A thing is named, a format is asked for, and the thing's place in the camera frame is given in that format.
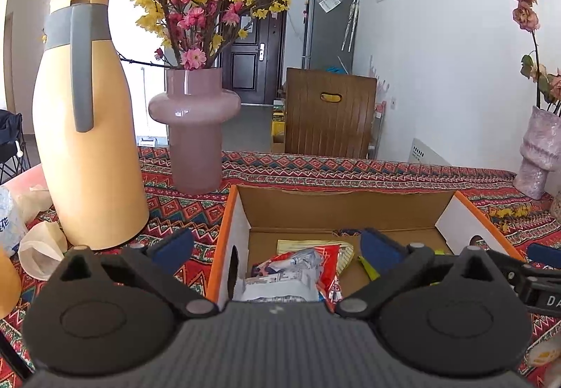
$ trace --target black circular cover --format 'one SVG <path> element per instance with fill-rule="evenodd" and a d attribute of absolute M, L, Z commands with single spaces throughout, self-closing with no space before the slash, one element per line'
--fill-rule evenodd
<path fill-rule="evenodd" d="M 377 329 L 406 364 L 458 378 L 516 369 L 532 332 L 508 285 L 461 277 L 398 295 L 383 307 Z"/>
<path fill-rule="evenodd" d="M 23 322 L 35 365 L 74 376 L 139 366 L 168 344 L 173 331 L 172 311 L 158 297 L 95 281 L 60 282 L 38 295 Z"/>

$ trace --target refrigerator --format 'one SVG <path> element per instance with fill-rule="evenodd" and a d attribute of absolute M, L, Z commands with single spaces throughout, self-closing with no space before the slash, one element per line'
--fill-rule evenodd
<path fill-rule="evenodd" d="M 354 41 L 349 52 L 352 25 L 345 47 L 341 48 L 353 0 L 341 0 L 328 12 L 322 8 L 322 1 L 308 0 L 302 68 L 326 71 L 334 67 L 352 74 Z"/>

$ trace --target pink vase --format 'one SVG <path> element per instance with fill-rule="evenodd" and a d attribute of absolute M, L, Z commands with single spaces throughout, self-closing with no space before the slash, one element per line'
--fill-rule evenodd
<path fill-rule="evenodd" d="M 520 153 L 523 160 L 514 186 L 524 195 L 540 199 L 549 172 L 561 164 L 561 117 L 534 106 Z"/>
<path fill-rule="evenodd" d="M 168 69 L 166 92 L 150 100 L 148 113 L 169 125 L 169 156 L 175 188 L 203 195 L 222 181 L 221 123 L 239 113 L 239 96 L 222 89 L 222 69 Z"/>

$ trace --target patterned tablecloth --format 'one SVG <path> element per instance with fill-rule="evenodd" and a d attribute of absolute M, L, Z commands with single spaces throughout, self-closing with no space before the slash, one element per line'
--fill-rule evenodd
<path fill-rule="evenodd" d="M 185 196 L 173 188 L 166 149 L 140 148 L 139 152 L 150 220 L 131 242 L 152 244 L 178 228 L 189 227 L 195 236 L 195 248 L 191 259 L 176 273 L 176 278 L 202 294 L 207 286 L 228 190 L 231 184 L 237 183 L 316 191 L 366 189 L 416 193 L 462 190 L 522 254 L 525 255 L 530 242 L 561 245 L 561 226 L 548 212 L 551 197 L 545 195 L 536 201 L 522 195 L 512 186 L 514 174 L 507 171 L 225 152 L 222 188 L 204 196 Z M 57 215 L 54 210 L 47 211 L 32 225 L 40 220 L 56 221 Z M 22 295 L 13 312 L 0 321 L 0 330 L 32 367 L 20 330 L 25 313 L 43 282 L 26 275 L 16 257 L 14 265 L 21 275 Z M 532 319 L 532 345 L 561 330 L 555 319 L 538 315 Z M 535 386 L 541 386 L 542 368 L 532 369 L 522 364 L 520 371 Z M 20 385 L 21 381 L 0 359 L 0 388 Z"/>

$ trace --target thermos handle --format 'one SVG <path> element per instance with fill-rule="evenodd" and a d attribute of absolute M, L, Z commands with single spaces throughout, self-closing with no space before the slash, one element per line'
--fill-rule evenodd
<path fill-rule="evenodd" d="M 70 85 L 76 131 L 94 127 L 92 88 L 92 5 L 72 5 L 70 19 Z"/>

